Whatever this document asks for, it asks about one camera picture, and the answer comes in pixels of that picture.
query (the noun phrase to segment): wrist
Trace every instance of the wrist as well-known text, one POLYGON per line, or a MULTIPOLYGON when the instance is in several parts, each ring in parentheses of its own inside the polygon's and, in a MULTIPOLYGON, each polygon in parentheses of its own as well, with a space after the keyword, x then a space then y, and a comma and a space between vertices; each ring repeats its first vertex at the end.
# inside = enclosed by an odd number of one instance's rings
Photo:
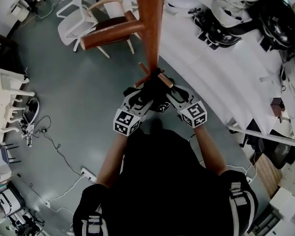
POLYGON ((128 140, 127 136, 117 133, 116 141, 118 141, 119 143, 126 143, 127 140, 128 140))
POLYGON ((193 130, 196 132, 196 131, 200 131, 200 130, 204 130, 205 129, 205 126, 203 124, 195 127, 193 130))

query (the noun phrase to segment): white shelf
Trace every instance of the white shelf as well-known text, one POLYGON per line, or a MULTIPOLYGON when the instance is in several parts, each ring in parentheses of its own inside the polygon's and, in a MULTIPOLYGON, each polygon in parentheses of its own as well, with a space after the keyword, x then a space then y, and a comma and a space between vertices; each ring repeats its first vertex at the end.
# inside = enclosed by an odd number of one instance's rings
POLYGON ((262 34, 259 30, 251 31, 242 35, 242 42, 249 46, 250 51, 245 56, 255 56, 258 61, 256 66, 259 71, 262 69, 268 74, 276 73, 281 67, 281 57, 278 50, 266 52, 259 44, 262 34))
MULTIPOLYGON (((192 19, 173 16, 164 11, 161 41, 189 65, 186 69, 192 69, 206 82, 216 98, 232 113, 240 127, 246 129, 252 120, 252 115, 244 101, 237 100, 239 95, 232 82, 220 72, 216 62, 203 52, 207 44, 197 38, 198 33, 199 29, 192 19)), ((177 64, 173 64, 172 67, 177 69, 177 64)))
POLYGON ((235 46, 216 50, 207 48, 206 52, 218 63, 221 71, 237 88, 241 95, 241 98, 237 99, 237 101, 243 101, 247 104, 260 131, 262 134, 267 135, 274 127, 277 117, 274 116, 270 107, 270 100, 265 100, 265 97, 258 93, 249 76, 238 65, 236 56, 233 54, 234 48, 235 46))
MULTIPOLYGON (((271 103, 273 98, 281 97, 280 86, 272 82, 273 79, 277 80, 275 76, 278 74, 281 67, 281 59, 278 57, 279 63, 277 60, 273 60, 272 64, 276 64, 275 70, 273 66, 273 70, 268 72, 258 56, 251 51, 251 42, 247 43, 244 40, 239 41, 234 46, 232 54, 238 66, 248 76, 252 86, 258 92, 259 96, 262 97, 265 102, 268 101, 271 103)), ((270 55, 275 51, 276 50, 273 50, 270 53, 264 52, 264 57, 267 59, 272 58, 270 55)))
POLYGON ((188 63, 181 59, 164 42, 161 42, 160 45, 160 55, 202 97, 225 125, 231 120, 232 114, 206 82, 192 70, 188 69, 188 63))
POLYGON ((219 100, 232 113, 233 118, 241 129, 245 130, 252 120, 252 115, 245 102, 238 101, 240 95, 237 89, 232 85, 227 76, 221 73, 218 64, 204 53, 191 66, 191 69, 206 81, 219 100))

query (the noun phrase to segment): black helmet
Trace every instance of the black helmet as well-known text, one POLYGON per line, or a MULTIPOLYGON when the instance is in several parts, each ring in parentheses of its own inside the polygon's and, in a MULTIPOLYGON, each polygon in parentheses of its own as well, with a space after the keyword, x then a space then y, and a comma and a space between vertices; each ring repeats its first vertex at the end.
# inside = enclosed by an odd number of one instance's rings
POLYGON ((274 49, 295 45, 295 12, 287 0, 261 0, 256 9, 265 37, 274 49))
POLYGON ((227 48, 241 40, 240 37, 231 35, 213 16, 210 10, 197 15, 194 22, 202 30, 199 39, 209 41, 213 49, 216 49, 218 46, 227 48))

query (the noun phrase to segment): black shirt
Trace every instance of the black shirt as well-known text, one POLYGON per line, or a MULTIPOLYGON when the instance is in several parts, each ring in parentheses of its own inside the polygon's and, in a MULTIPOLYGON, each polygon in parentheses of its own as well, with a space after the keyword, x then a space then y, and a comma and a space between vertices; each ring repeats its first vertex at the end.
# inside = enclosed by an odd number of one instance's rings
POLYGON ((123 171, 111 189, 95 184, 83 191, 73 228, 80 236, 82 219, 99 204, 109 236, 233 235, 229 204, 232 182, 257 199, 243 173, 221 176, 202 167, 190 144, 170 130, 129 137, 123 171))

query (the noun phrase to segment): chair leg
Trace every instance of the chair leg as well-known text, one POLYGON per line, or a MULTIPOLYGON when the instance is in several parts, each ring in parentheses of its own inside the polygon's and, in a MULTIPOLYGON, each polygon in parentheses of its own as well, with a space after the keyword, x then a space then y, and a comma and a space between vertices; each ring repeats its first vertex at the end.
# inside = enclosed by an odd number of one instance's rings
POLYGON ((20 163, 20 162, 21 162, 21 160, 19 160, 19 161, 9 162, 9 164, 12 164, 12 163, 20 163))
POLYGON ((14 149, 14 148, 18 148, 19 146, 15 146, 15 147, 7 147, 6 149, 7 150, 10 150, 10 149, 14 149))
POLYGON ((10 108, 10 110, 12 110, 12 113, 14 112, 14 111, 17 111, 17 110, 24 110, 25 108, 19 108, 19 107, 12 107, 12 108, 10 108))
POLYGON ((14 97, 12 97, 11 100, 14 100, 16 102, 23 102, 23 99, 17 99, 17 98, 14 98, 14 97))
POLYGON ((12 130, 15 130, 16 132, 19 132, 20 131, 20 129, 17 128, 17 127, 8 127, 8 128, 2 128, 2 129, 0 129, 0 132, 1 133, 6 133, 6 132, 10 132, 12 130))
POLYGON ((19 79, 19 78, 16 78, 16 77, 13 77, 13 76, 7 76, 7 78, 9 80, 18 80, 19 82, 21 82, 22 84, 26 84, 28 82, 30 82, 30 80, 28 78, 22 80, 22 79, 19 79))
POLYGON ((80 42, 81 42, 81 39, 80 39, 80 38, 79 38, 79 39, 77 39, 77 42, 75 42, 75 45, 74 45, 74 47, 73 47, 73 51, 74 51, 74 52, 76 52, 76 51, 77 51, 77 49, 78 49, 78 46, 79 46, 80 42))
POLYGON ((12 90, 8 90, 10 92, 10 94, 18 94, 18 95, 26 95, 26 96, 35 96, 35 92, 27 92, 27 91, 22 91, 22 90, 16 90, 16 89, 12 89, 12 90))
POLYGON ((10 120, 8 120, 8 122, 9 123, 14 123, 14 122, 17 122, 17 121, 20 121, 20 120, 21 120, 21 118, 16 118, 16 119, 12 119, 12 120, 10 119, 10 120))
POLYGON ((131 50, 132 54, 134 54, 134 49, 133 49, 133 47, 132 47, 132 44, 131 44, 130 39, 128 39, 127 42, 128 42, 128 45, 129 45, 129 47, 130 47, 130 50, 131 50))
POLYGON ((100 46, 97 46, 97 48, 103 53, 103 54, 105 54, 105 56, 107 57, 107 58, 110 58, 110 56, 103 50, 103 48, 101 48, 100 46))

